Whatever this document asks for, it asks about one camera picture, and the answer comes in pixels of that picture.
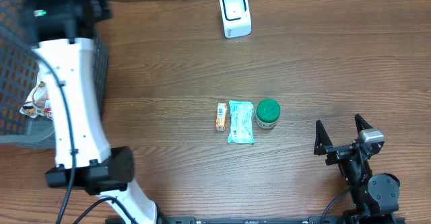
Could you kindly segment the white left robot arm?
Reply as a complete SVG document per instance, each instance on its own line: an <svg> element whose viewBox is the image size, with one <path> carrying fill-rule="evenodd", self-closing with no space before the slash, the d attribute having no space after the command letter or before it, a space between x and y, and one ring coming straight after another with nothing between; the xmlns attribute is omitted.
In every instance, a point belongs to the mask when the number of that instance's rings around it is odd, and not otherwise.
<svg viewBox="0 0 431 224"><path fill-rule="evenodd" d="M108 0L25 0L23 23L48 87L56 137L51 188L84 190L125 223L162 223L157 204L135 179L130 147L111 147L99 113L93 70L96 24L111 17Z"/></svg>

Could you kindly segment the teal snack packet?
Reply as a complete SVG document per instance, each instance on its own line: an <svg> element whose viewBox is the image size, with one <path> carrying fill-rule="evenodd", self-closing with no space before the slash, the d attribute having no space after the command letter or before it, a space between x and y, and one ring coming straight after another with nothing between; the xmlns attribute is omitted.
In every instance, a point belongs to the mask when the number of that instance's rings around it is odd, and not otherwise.
<svg viewBox="0 0 431 224"><path fill-rule="evenodd" d="M251 102L230 100L230 132L228 143L254 144L253 116L254 105Z"/></svg>

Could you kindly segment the brown cookie bag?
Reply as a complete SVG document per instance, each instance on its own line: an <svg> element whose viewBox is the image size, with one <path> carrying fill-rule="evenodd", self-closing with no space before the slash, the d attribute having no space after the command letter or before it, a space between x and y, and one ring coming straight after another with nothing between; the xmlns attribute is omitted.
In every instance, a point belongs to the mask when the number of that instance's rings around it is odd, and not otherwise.
<svg viewBox="0 0 431 224"><path fill-rule="evenodd" d="M32 89L26 98L26 101L20 108L20 113L29 116L30 118L43 116L50 120L53 119L51 101L45 82L38 81L36 87Z"/></svg>

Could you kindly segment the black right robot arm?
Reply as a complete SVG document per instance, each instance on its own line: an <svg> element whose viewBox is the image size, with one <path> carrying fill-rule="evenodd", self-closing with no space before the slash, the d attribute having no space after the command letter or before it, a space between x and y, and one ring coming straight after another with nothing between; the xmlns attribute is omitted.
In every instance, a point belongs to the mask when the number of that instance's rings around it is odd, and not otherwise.
<svg viewBox="0 0 431 224"><path fill-rule="evenodd" d="M355 117L357 139L349 145L334 146L323 123L316 121L314 154L326 156L327 165L337 165L346 180L347 189L325 208L320 223L405 223L396 218L399 210L400 181L393 174L374 175L368 160L380 152L385 136L369 125L359 114ZM350 194L354 207L340 217L329 217L331 207Z"/></svg>

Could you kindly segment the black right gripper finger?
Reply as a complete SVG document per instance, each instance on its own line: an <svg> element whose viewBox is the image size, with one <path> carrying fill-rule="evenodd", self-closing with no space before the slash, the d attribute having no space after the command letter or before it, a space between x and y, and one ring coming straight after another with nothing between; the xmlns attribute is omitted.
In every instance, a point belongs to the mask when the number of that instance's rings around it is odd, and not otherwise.
<svg viewBox="0 0 431 224"><path fill-rule="evenodd" d="M333 144L325 130L323 123L320 120L316 121L316 138L314 144L315 155L325 155L328 149L332 148Z"/></svg>
<svg viewBox="0 0 431 224"><path fill-rule="evenodd" d="M359 114L354 116L354 120L356 123L358 138L365 139L368 136L368 133L373 131L373 128Z"/></svg>

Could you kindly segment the green lid jar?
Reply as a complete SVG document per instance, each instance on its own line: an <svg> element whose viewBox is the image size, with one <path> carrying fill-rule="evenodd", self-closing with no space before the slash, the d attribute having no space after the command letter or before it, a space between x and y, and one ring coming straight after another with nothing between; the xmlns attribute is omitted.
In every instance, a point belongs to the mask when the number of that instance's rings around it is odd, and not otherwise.
<svg viewBox="0 0 431 224"><path fill-rule="evenodd" d="M255 121L261 128L273 128L281 114L280 105L273 99L264 99L259 102Z"/></svg>

